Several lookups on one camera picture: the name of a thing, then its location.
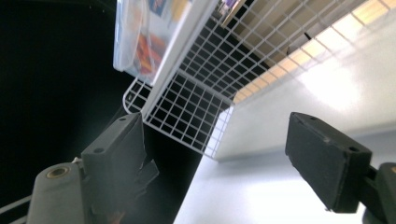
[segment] metal wire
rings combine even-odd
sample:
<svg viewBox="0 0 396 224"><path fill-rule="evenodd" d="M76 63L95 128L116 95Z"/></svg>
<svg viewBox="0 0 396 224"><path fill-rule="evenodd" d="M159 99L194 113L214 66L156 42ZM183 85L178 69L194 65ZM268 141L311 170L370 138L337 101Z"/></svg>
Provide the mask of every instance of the metal wire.
<svg viewBox="0 0 396 224"><path fill-rule="evenodd" d="M347 31L357 28L343 27L337 22L341 18L364 27L396 7L395 2L247 0L228 18L219 15L230 11L221 10L219 1L219 12L208 18L145 122L214 157L235 104L290 71L307 71L320 63L318 54L332 52L338 42L352 42ZM136 80L124 95L125 107L140 110L149 91Z"/></svg>

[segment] wire grid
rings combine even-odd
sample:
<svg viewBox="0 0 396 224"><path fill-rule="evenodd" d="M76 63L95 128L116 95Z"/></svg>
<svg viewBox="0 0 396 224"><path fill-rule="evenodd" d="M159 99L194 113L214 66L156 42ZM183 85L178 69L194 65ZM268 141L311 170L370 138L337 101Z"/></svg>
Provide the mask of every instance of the wire grid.
<svg viewBox="0 0 396 224"><path fill-rule="evenodd" d="M330 49L332 43L317 35L340 18L350 14L365 25L355 10L363 2L247 0L229 23L212 14L145 123L213 158L234 104L290 70L306 70L304 62L316 56L306 44L315 40L313 49ZM374 8L372 2L385 10L396 5L393 0L370 0L366 7ZM139 110L150 87L137 80L131 87L124 95L127 108Z"/></svg>

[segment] dark background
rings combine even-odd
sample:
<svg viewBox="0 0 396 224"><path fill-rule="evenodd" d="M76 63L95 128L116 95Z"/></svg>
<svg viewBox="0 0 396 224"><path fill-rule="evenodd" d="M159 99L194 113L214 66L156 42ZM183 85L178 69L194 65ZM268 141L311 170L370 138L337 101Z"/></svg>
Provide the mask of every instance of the dark background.
<svg viewBox="0 0 396 224"><path fill-rule="evenodd" d="M79 156L120 109L132 77L112 66L115 1L101 3L0 3L0 207ZM201 156L146 126L145 135L161 174L124 222L172 223Z"/></svg>

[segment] wire shelf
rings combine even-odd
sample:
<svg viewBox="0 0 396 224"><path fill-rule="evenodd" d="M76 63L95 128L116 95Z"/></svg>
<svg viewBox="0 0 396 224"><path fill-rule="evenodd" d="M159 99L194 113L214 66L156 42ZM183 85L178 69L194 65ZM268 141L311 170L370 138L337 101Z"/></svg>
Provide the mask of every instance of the wire shelf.
<svg viewBox="0 0 396 224"><path fill-rule="evenodd" d="M395 0L240 0L224 9L219 1L145 123L213 158L236 104L291 71L307 71L320 53L353 41L352 31L394 7ZM125 109L141 110L150 91L135 80Z"/></svg>

